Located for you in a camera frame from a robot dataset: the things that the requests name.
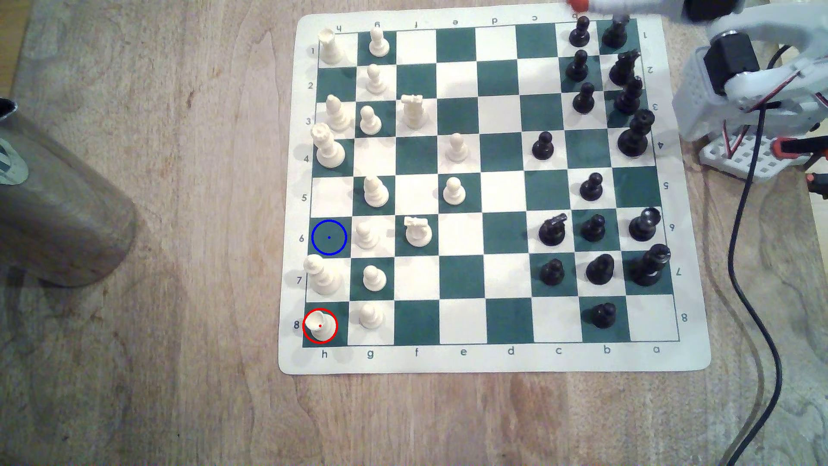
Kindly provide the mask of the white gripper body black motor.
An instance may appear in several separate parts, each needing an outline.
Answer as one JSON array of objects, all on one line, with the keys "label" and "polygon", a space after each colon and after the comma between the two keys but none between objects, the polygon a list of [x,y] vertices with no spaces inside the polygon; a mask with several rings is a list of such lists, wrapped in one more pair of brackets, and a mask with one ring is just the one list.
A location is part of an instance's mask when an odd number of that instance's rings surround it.
[{"label": "white gripper body black motor", "polygon": [[674,22],[709,23],[743,9],[744,1],[657,1],[652,13]]}]

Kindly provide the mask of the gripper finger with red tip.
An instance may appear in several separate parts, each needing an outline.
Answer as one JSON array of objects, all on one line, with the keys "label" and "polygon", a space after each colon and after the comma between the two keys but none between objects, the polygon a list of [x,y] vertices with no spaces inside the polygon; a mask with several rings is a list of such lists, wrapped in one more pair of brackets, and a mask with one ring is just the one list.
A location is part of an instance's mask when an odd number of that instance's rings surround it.
[{"label": "gripper finger with red tip", "polygon": [[647,14],[647,1],[566,1],[576,13]]}]

